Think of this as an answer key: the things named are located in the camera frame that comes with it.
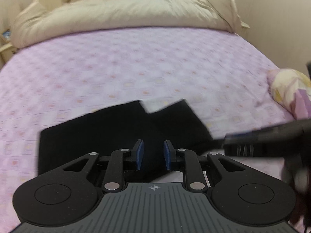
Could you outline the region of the beige duvet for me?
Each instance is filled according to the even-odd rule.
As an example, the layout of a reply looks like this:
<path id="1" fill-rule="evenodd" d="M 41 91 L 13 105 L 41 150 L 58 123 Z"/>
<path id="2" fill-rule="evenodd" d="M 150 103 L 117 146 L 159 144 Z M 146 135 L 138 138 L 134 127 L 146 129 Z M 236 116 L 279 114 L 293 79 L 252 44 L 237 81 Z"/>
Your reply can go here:
<path id="1" fill-rule="evenodd" d="M 125 27 L 196 27 L 236 33 L 248 28 L 235 0 L 80 0 L 48 11 L 35 0 L 16 17 L 17 48 L 63 35 Z"/>

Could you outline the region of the cream bedside table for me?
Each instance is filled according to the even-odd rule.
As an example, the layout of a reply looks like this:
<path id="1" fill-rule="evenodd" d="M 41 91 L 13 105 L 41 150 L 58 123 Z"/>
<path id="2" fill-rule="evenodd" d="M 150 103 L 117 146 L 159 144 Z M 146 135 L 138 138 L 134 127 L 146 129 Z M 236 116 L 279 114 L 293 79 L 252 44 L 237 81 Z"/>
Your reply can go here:
<path id="1" fill-rule="evenodd" d="M 7 63 L 16 54 L 16 48 L 10 42 L 10 35 L 10 30 L 1 32 L 1 58 L 4 63 Z"/>

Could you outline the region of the floral pillow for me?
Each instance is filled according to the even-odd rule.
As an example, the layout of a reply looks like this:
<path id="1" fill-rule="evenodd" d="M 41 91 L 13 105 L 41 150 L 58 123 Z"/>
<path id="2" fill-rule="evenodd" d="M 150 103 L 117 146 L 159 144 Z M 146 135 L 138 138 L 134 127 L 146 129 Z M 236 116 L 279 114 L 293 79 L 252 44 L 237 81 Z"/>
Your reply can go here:
<path id="1" fill-rule="evenodd" d="M 269 70 L 269 92 L 295 119 L 310 119 L 310 79 L 294 69 Z"/>

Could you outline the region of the black pants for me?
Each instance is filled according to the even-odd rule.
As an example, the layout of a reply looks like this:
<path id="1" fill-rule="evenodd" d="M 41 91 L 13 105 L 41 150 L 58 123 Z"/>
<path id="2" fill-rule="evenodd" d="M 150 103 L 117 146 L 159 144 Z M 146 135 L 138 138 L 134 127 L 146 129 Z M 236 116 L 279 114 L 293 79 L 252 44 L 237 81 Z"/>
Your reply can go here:
<path id="1" fill-rule="evenodd" d="M 151 182 L 166 174 L 163 143 L 201 155 L 219 144 L 185 100 L 147 113 L 142 102 L 116 105 L 49 127 L 40 132 L 38 174 L 44 174 L 87 153 L 109 156 L 144 142 L 141 169 L 130 182 Z"/>

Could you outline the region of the purple patterned bed sheet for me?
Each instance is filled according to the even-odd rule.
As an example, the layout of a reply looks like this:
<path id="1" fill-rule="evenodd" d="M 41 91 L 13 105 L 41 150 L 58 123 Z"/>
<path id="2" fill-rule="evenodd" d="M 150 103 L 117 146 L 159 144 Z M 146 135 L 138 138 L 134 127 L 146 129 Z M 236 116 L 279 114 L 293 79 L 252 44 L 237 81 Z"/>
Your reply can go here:
<path id="1" fill-rule="evenodd" d="M 198 28 L 80 33 L 20 50 L 1 70 L 1 232 L 18 224 L 12 195 L 36 175 L 42 129 L 142 100 L 185 99 L 213 137 L 290 122 L 269 95 L 275 65 L 236 34 Z"/>

